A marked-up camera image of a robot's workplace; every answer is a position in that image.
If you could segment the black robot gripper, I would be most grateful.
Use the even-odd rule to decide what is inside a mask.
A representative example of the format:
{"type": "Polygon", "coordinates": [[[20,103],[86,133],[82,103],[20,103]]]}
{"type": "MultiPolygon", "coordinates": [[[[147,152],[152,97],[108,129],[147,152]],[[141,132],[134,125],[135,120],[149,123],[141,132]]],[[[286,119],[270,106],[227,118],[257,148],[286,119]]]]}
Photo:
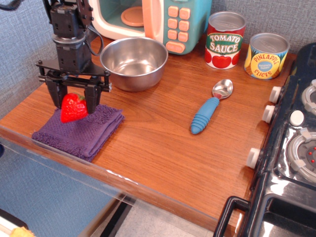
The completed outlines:
{"type": "Polygon", "coordinates": [[[91,60],[91,48],[86,42],[79,46],[56,45],[57,59],[39,60],[40,81],[46,85],[54,105],[61,109],[66,86],[85,88],[85,100],[89,114],[95,112],[100,103],[101,91],[110,92],[109,72],[94,64],[91,60]]]}

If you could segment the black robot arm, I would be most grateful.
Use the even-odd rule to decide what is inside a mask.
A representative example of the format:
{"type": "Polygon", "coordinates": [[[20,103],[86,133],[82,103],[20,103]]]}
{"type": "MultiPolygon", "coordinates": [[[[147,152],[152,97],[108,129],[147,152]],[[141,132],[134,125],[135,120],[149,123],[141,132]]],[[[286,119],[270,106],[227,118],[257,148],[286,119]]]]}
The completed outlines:
{"type": "Polygon", "coordinates": [[[84,89],[87,111],[95,112],[101,93],[109,92],[110,73],[92,62],[99,56],[91,48],[92,36],[99,35],[92,26],[93,8],[86,0],[45,0],[44,7],[53,27],[57,59],[39,60],[39,79],[48,88],[53,104],[62,107],[68,87],[84,89]]]}

